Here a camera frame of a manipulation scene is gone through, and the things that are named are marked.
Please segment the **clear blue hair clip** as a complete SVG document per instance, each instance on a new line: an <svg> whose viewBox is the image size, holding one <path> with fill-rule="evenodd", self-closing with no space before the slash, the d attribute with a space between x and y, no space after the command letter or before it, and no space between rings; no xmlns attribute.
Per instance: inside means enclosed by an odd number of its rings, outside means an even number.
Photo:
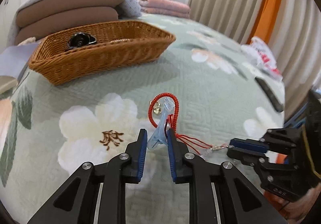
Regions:
<svg viewBox="0 0 321 224"><path fill-rule="evenodd" d="M175 111L175 103L170 97L165 97L162 110L160 121L147 142L147 147L150 150L156 149L159 145L168 145L165 134L168 128L168 116L173 115Z"/></svg>

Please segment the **black flat phone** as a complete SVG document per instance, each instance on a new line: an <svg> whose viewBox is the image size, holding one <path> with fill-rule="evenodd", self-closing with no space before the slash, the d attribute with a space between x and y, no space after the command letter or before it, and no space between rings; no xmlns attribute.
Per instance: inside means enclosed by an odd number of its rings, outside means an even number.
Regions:
<svg viewBox="0 0 321 224"><path fill-rule="evenodd" d="M266 81L259 77L255 77L255 81L260 86L262 91L265 93L266 97L269 99L269 102L271 103L274 110L277 113L283 112L283 105L279 102L278 98L275 96L275 93L272 91L272 89L269 87Z"/></svg>

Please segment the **floral green bedspread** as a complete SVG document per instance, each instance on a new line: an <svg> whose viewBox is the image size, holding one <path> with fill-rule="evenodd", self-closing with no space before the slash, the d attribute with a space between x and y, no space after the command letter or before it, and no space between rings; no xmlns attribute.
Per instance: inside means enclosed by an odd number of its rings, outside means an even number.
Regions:
<svg viewBox="0 0 321 224"><path fill-rule="evenodd" d="M155 62L61 86L26 70L1 94L1 201L15 221L28 222L82 163L124 152L141 128L152 134L148 106L162 92L179 100L178 132L211 145L283 126L237 42L192 20L141 19L176 36Z"/></svg>

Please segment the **red white plastic bag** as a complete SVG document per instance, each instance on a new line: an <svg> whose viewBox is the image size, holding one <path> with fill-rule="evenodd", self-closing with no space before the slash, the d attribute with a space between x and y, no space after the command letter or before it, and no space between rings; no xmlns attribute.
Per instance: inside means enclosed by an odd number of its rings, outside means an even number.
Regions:
<svg viewBox="0 0 321 224"><path fill-rule="evenodd" d="M241 52L245 54L249 61L259 70L277 81L282 81L283 77L277 68L275 57L262 39L254 36L250 40L250 44L241 45Z"/></svg>

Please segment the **orange curtain strip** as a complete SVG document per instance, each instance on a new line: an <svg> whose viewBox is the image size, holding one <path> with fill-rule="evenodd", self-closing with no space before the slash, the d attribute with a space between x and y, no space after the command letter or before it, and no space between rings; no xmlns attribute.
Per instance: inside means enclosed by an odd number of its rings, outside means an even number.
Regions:
<svg viewBox="0 0 321 224"><path fill-rule="evenodd" d="M247 43L250 43L250 40L254 36L259 37L266 44L269 43L281 1L282 0L262 0Z"/></svg>

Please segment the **woven wicker basket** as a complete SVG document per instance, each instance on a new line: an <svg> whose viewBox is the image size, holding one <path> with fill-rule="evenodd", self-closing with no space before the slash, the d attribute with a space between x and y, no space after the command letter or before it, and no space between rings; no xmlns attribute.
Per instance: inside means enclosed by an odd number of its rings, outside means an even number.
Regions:
<svg viewBox="0 0 321 224"><path fill-rule="evenodd" d="M71 36L79 32L91 34L97 44L66 51ZM89 74L154 61L175 40L174 34L138 20L84 25L47 36L28 66L51 84L61 85Z"/></svg>

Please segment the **beige curtain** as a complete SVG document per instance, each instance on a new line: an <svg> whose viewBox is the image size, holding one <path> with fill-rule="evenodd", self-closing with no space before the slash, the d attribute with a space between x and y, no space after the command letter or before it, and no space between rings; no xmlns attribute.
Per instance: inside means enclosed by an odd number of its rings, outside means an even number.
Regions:
<svg viewBox="0 0 321 224"><path fill-rule="evenodd" d="M314 0L189 0L191 18L239 43L262 39L285 85L285 116L320 85L320 9Z"/></svg>

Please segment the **black hair clip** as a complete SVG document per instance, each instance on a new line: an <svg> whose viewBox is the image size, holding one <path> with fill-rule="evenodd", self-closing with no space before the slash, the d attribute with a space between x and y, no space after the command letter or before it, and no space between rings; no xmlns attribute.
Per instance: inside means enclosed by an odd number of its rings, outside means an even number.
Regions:
<svg viewBox="0 0 321 224"><path fill-rule="evenodd" d="M94 44L97 44L97 39L94 36L88 33L79 32L71 36L67 43L66 51Z"/></svg>

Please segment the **light blue paper sheet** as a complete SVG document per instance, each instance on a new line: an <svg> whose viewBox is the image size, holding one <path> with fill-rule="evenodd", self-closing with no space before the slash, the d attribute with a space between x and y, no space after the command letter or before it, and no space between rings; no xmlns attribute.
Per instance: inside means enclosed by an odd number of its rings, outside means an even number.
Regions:
<svg viewBox="0 0 321 224"><path fill-rule="evenodd" d="M13 77L20 80L23 76L32 53L37 48L37 43L8 47L1 53L1 76Z"/></svg>

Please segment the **pink folded blanket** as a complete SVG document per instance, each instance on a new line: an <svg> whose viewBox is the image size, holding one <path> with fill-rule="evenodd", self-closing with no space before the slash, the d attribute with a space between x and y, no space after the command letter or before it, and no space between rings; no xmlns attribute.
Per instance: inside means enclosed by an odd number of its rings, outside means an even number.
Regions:
<svg viewBox="0 0 321 224"><path fill-rule="evenodd" d="M150 14L162 14L179 18L190 18L190 7L173 0L137 0L141 11Z"/></svg>

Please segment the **brown folded cushion stack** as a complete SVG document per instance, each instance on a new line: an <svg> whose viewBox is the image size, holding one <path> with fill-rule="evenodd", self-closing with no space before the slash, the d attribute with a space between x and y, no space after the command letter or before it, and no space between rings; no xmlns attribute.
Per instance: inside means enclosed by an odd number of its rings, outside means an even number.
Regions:
<svg viewBox="0 0 321 224"><path fill-rule="evenodd" d="M41 0L18 11L18 26L14 44L34 37L36 40L50 34L82 25L116 21L116 7L125 0Z"/></svg>

